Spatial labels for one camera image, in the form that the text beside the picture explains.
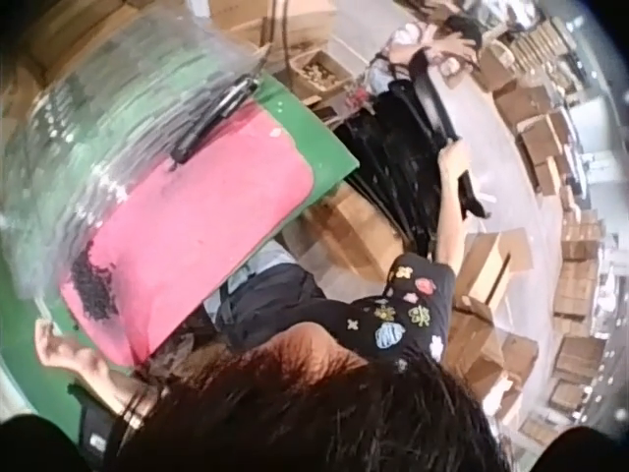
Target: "long black hair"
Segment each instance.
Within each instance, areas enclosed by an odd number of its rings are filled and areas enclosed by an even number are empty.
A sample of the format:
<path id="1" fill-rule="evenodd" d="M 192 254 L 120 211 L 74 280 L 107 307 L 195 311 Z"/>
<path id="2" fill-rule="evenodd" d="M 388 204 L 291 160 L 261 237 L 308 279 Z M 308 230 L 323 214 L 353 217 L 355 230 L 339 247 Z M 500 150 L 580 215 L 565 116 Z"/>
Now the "long black hair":
<path id="1" fill-rule="evenodd" d="M 464 39 L 474 41 L 474 48 L 478 52 L 483 46 L 483 32 L 481 25 L 467 15 L 452 15 L 443 23 L 443 26 L 451 32 L 460 32 Z"/>
<path id="2" fill-rule="evenodd" d="M 109 451 L 106 470 L 510 470 L 479 402 L 429 356 L 342 361 L 314 383 L 305 368 L 268 351 L 205 366 Z"/>

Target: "white wall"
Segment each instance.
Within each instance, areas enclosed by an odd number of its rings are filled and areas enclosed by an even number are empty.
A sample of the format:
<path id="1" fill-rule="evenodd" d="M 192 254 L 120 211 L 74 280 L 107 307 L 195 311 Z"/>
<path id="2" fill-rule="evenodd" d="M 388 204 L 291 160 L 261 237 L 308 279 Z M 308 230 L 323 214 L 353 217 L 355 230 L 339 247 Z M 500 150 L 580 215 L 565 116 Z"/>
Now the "white wall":
<path id="1" fill-rule="evenodd" d="M 629 249 L 629 183 L 592 185 L 590 199 L 604 219 L 607 232 L 618 233 L 620 249 Z"/>

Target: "black granules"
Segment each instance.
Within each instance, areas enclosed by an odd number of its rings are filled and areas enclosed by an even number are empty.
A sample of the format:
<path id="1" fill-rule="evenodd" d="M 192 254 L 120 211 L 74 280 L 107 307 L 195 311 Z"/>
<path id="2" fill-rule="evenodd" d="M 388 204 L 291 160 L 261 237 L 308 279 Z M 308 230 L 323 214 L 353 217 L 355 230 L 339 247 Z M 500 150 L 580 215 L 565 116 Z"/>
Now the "black granules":
<path id="1" fill-rule="evenodd" d="M 111 269 L 93 265 L 89 260 L 92 242 L 77 256 L 72 264 L 70 274 L 83 303 L 87 317 L 95 321 L 109 320 L 118 315 L 116 299 L 111 286 Z"/>

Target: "sleeve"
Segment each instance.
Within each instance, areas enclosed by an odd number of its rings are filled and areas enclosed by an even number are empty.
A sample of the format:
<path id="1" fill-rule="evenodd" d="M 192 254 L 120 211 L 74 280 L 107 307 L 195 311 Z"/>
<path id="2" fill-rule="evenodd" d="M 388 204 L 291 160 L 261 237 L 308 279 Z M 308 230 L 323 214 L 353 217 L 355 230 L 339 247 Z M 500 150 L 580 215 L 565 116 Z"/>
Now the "sleeve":
<path id="1" fill-rule="evenodd" d="M 429 308 L 431 325 L 447 339 L 456 275 L 449 265 L 413 253 L 398 257 L 389 271 L 384 296 Z"/>

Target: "black hair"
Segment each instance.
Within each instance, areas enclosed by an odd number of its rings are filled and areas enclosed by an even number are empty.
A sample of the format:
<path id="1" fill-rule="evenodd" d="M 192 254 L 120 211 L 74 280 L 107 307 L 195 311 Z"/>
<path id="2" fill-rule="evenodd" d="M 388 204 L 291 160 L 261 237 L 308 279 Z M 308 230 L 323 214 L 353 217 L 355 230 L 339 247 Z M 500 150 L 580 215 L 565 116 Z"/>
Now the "black hair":
<path id="1" fill-rule="evenodd" d="M 473 40 L 477 52 L 483 47 L 483 32 L 475 19 L 467 15 L 452 15 L 443 25 L 452 32 L 460 32 L 463 38 Z"/>
<path id="2" fill-rule="evenodd" d="M 510 470 L 479 402 L 429 356 L 339 362 L 313 383 L 287 361 L 269 351 L 221 359 L 173 385 L 108 451 L 106 470 Z"/>

